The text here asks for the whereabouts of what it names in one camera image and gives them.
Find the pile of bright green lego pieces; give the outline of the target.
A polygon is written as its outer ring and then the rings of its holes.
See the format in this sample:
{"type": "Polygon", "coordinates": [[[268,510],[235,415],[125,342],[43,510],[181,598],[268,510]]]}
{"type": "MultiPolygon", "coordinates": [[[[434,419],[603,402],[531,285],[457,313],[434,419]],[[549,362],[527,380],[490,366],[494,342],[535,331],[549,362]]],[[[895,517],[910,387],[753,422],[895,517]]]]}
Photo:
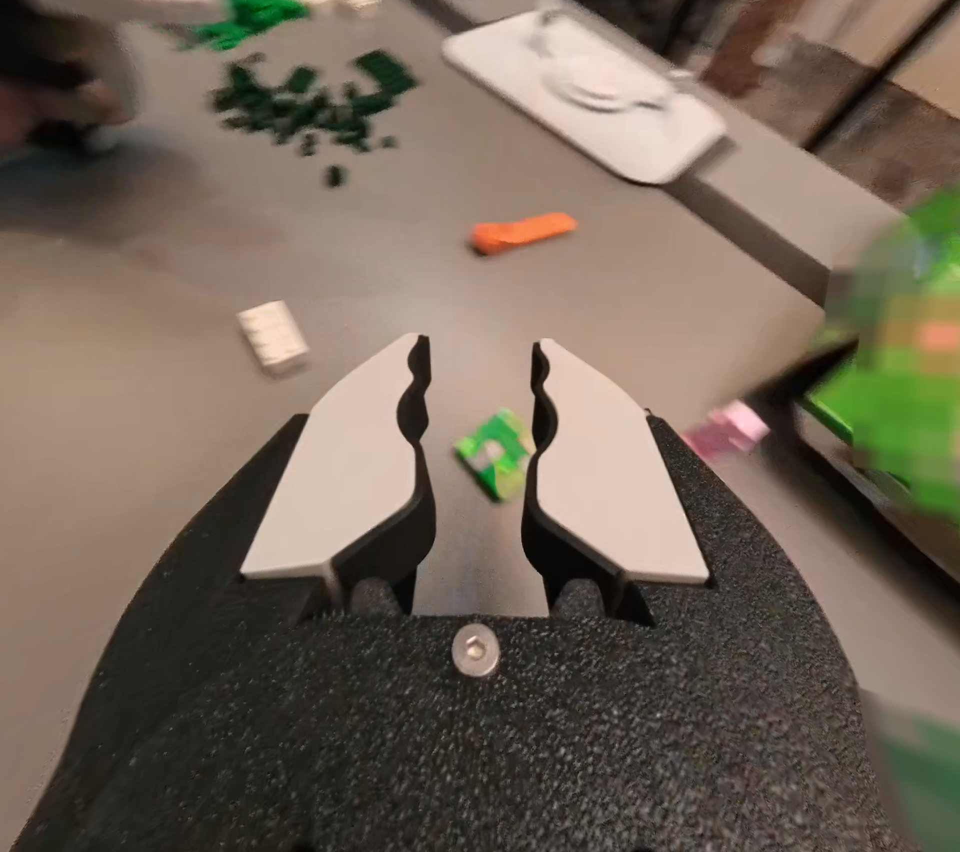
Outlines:
{"type": "Polygon", "coordinates": [[[174,41],[181,50],[226,53],[286,22],[306,18],[301,0],[225,0],[225,17],[202,25],[178,26],[174,41]]]}

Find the white book stand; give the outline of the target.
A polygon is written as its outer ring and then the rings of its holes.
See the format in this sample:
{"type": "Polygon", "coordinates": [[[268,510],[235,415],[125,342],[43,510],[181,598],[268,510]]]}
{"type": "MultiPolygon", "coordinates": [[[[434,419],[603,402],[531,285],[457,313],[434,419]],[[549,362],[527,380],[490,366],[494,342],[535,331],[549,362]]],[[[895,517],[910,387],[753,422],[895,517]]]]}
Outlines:
{"type": "Polygon", "coordinates": [[[445,39],[441,55],[633,184],[673,183],[726,139],[726,122],[713,108],[564,6],[564,0],[535,0],[532,11],[445,39]]]}

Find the green lego box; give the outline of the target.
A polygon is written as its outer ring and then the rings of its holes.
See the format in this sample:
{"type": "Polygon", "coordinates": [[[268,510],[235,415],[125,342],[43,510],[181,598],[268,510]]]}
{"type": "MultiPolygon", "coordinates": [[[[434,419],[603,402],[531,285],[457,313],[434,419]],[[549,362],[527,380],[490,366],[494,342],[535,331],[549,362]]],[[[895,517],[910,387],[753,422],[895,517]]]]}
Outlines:
{"type": "Polygon", "coordinates": [[[833,282],[817,345],[852,345],[802,402],[868,473],[958,525],[959,187],[907,210],[833,282]]]}

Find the green tiled lego assembly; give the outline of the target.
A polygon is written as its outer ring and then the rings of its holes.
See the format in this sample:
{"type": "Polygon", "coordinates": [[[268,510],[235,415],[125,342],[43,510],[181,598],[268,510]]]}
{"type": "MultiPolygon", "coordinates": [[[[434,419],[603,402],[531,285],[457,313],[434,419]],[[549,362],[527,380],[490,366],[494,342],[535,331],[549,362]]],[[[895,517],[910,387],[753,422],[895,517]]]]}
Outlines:
{"type": "Polygon", "coordinates": [[[506,407],[453,444],[456,458],[496,502],[510,501],[522,492],[535,451],[531,429],[506,407]]]}

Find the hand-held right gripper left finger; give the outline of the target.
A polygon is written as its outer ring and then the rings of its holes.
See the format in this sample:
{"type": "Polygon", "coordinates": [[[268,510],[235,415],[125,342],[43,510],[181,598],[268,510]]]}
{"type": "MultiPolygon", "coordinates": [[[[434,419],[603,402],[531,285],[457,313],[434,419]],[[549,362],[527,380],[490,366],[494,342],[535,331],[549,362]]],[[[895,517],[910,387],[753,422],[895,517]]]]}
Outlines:
{"type": "Polygon", "coordinates": [[[314,404],[240,566],[244,580],[319,580],[334,608],[378,580],[412,613],[437,531],[423,448],[431,373],[429,337],[408,332],[314,404]]]}

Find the orange brick separator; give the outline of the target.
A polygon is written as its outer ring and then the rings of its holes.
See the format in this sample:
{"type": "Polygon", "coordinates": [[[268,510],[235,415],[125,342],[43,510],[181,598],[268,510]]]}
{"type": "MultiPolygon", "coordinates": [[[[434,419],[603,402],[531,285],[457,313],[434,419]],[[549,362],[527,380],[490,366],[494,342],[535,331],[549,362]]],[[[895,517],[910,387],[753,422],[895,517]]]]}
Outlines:
{"type": "Polygon", "coordinates": [[[481,222],[472,228],[468,245],[482,257],[495,257],[572,234],[578,226],[574,217],[561,211],[512,221],[481,222]]]}

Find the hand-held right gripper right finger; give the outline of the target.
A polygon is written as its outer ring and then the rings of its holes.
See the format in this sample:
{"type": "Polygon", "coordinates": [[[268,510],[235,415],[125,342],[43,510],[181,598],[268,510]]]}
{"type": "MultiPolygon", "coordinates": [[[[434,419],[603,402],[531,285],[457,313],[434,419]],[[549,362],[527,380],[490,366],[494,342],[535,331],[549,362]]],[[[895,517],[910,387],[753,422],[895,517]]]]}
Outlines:
{"type": "Polygon", "coordinates": [[[646,408],[552,338],[534,342],[521,544],[557,611],[591,585],[606,618],[656,622],[643,585],[706,587],[711,570],[646,408]]]}

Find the pile of dark green lego pieces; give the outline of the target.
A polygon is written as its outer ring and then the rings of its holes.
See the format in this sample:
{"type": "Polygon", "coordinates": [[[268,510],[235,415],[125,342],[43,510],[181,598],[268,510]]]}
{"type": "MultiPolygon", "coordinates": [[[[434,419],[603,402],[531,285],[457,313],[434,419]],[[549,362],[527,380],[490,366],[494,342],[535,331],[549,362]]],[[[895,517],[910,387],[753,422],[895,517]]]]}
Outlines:
{"type": "Polygon", "coordinates": [[[376,119],[399,105],[421,82],[400,59],[375,49],[348,61],[349,76],[326,78],[318,66],[299,64],[271,84],[251,55],[225,65],[218,86],[207,94],[207,107],[222,127],[263,134],[276,146],[298,146],[308,157],[321,144],[364,154],[397,146],[391,135],[378,136],[376,119]]]}

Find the pink lego pig figure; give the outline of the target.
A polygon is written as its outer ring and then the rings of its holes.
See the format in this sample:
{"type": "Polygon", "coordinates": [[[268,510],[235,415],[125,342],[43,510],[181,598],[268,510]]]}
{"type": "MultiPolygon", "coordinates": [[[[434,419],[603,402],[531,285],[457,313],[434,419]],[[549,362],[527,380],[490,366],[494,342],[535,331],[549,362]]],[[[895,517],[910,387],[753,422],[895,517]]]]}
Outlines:
{"type": "Polygon", "coordinates": [[[681,438],[702,461],[713,462],[750,454],[769,434],[759,414],[745,402],[734,401],[712,410],[681,438]]]}

